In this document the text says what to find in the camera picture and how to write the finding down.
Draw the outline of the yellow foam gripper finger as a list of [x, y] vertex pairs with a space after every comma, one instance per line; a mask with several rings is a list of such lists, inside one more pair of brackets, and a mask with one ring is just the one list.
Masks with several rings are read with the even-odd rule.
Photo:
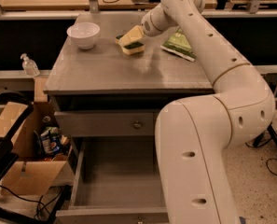
[[123, 35], [119, 41], [118, 44], [121, 47], [125, 47], [127, 45], [130, 45], [133, 42], [139, 41], [144, 37], [144, 30], [140, 25], [134, 26], [128, 33]]

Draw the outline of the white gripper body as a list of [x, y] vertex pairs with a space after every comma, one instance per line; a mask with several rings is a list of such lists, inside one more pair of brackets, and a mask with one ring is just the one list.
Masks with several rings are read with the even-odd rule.
[[157, 36], [163, 34], [177, 23], [169, 13], [169, 8], [159, 3], [148, 11], [141, 20], [141, 26], [147, 36]]

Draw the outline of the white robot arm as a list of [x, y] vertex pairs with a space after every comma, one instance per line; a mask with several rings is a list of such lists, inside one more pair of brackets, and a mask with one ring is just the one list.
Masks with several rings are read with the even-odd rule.
[[118, 43], [181, 28], [214, 92], [173, 101], [157, 117], [155, 145], [169, 223], [241, 224], [222, 151], [263, 133], [275, 101], [256, 68], [201, 15], [203, 8], [204, 0], [160, 0], [140, 28]]

